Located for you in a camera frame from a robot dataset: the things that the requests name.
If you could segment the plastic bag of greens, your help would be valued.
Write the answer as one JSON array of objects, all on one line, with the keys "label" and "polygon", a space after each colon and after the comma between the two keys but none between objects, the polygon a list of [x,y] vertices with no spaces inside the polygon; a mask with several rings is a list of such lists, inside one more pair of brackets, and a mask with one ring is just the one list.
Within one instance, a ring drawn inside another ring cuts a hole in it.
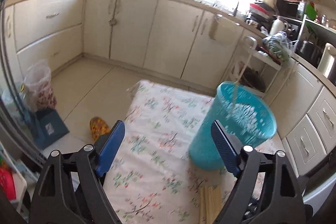
[{"label": "plastic bag of greens", "polygon": [[280,63],[287,63],[297,48],[298,40],[291,41],[285,31],[279,31],[262,39],[262,44]]}]

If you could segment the white thermos jug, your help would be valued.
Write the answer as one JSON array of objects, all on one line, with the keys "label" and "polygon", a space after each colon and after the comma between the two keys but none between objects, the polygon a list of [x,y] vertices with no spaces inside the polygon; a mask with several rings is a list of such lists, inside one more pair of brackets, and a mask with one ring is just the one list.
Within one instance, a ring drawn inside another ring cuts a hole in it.
[{"label": "white thermos jug", "polygon": [[278,32],[286,31],[287,29],[288,29],[288,22],[282,16],[278,16],[277,19],[272,24],[269,35],[273,36]]}]

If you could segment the turquoise perforated plastic basket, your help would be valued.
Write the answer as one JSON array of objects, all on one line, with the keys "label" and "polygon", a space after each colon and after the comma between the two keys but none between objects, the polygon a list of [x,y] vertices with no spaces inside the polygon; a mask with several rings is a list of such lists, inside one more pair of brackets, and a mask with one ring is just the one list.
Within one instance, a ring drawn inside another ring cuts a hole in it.
[{"label": "turquoise perforated plastic basket", "polygon": [[230,81],[221,83],[217,87],[213,104],[189,146],[191,160],[204,170],[224,167],[211,136],[211,125],[215,120],[221,123],[225,132],[254,148],[271,139],[277,129],[272,111],[259,96],[242,85]]}]

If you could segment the bundle of bamboo chopsticks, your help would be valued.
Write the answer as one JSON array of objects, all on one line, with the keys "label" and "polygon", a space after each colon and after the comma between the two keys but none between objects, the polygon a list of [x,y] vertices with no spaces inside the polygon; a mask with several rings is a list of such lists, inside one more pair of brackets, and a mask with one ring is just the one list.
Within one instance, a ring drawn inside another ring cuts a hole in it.
[{"label": "bundle of bamboo chopsticks", "polygon": [[200,187],[199,198],[199,223],[213,224],[223,207],[221,186]]}]

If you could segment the floral white tablecloth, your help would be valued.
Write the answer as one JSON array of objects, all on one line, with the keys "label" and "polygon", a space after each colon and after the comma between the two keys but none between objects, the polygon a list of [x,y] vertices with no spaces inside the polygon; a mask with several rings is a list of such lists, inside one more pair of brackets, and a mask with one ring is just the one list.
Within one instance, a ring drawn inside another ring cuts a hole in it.
[{"label": "floral white tablecloth", "polygon": [[213,98],[138,81],[125,137],[106,174],[104,190],[122,223],[199,223],[199,188],[221,186],[224,205],[235,178],[224,168],[206,171],[189,145]]}]

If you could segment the blue dustpan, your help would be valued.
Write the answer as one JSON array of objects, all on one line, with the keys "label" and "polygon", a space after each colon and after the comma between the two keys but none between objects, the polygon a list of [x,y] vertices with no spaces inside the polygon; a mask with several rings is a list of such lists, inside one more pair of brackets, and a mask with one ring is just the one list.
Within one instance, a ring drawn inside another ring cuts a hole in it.
[{"label": "blue dustpan", "polygon": [[34,137],[37,146],[44,150],[70,131],[55,109],[39,110],[36,113],[38,135]]}]

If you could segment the white rolling storage cart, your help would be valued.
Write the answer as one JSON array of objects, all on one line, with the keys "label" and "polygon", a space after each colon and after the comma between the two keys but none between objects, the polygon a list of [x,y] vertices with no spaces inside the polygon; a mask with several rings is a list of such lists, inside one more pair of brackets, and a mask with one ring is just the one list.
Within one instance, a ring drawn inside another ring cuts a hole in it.
[{"label": "white rolling storage cart", "polygon": [[252,36],[244,35],[238,42],[234,51],[232,61],[228,67],[227,79],[238,82],[240,85],[241,77],[246,69],[258,71],[259,76],[264,80],[266,91],[260,92],[256,89],[245,86],[259,97],[264,98],[281,70],[281,65],[276,63],[265,51],[259,42]]}]

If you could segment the dark pan in cart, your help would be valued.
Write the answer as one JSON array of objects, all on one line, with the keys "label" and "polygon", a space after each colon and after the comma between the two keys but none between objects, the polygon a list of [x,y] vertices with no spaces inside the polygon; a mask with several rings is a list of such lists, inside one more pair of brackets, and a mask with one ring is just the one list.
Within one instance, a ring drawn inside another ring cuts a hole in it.
[{"label": "dark pan in cart", "polygon": [[240,80],[242,85],[256,89],[260,92],[266,91],[264,80],[259,76],[258,71],[255,71],[250,67],[246,67]]}]

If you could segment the yellow patterned slipper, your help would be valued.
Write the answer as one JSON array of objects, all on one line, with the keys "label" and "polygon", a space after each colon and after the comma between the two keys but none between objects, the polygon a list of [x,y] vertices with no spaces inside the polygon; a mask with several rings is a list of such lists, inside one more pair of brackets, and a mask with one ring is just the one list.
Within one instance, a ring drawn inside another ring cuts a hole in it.
[{"label": "yellow patterned slipper", "polygon": [[90,120],[89,127],[94,141],[111,131],[108,124],[100,117],[93,117]]}]

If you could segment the clear floral trash bin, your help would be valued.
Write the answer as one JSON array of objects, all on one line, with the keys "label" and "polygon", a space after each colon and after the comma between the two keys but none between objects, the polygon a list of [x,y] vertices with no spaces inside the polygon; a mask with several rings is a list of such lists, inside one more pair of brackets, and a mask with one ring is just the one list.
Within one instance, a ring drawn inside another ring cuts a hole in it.
[{"label": "clear floral trash bin", "polygon": [[30,66],[25,78],[24,85],[33,97],[36,111],[56,108],[56,96],[51,84],[51,68],[46,59],[39,60]]}]

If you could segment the hanging cabinet bin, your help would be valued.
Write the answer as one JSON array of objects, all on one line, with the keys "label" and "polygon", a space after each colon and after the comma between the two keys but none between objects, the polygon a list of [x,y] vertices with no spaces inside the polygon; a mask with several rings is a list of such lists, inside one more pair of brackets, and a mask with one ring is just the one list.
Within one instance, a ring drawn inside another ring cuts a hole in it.
[{"label": "hanging cabinet bin", "polygon": [[240,38],[240,28],[235,22],[222,15],[214,15],[209,37],[222,44],[232,44]]}]

